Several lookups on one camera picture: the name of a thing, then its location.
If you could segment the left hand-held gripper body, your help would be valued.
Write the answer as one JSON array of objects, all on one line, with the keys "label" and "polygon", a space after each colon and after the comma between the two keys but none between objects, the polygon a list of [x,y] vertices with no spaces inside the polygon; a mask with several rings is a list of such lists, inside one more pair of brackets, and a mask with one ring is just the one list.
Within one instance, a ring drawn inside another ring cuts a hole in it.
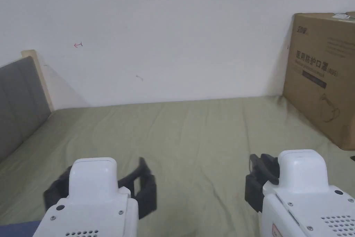
[{"label": "left hand-held gripper body", "polygon": [[76,160],[70,170],[69,193],[50,207],[35,237],[135,237],[138,203],[118,187],[113,158]]}]

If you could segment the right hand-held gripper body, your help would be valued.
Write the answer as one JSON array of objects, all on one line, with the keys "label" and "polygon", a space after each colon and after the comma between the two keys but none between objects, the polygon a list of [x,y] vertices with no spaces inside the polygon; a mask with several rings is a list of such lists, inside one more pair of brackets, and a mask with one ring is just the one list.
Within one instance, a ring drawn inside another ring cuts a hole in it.
[{"label": "right hand-held gripper body", "polygon": [[279,154],[279,183],[263,187],[263,237],[353,237],[354,198],[329,185],[323,157],[314,150]]}]

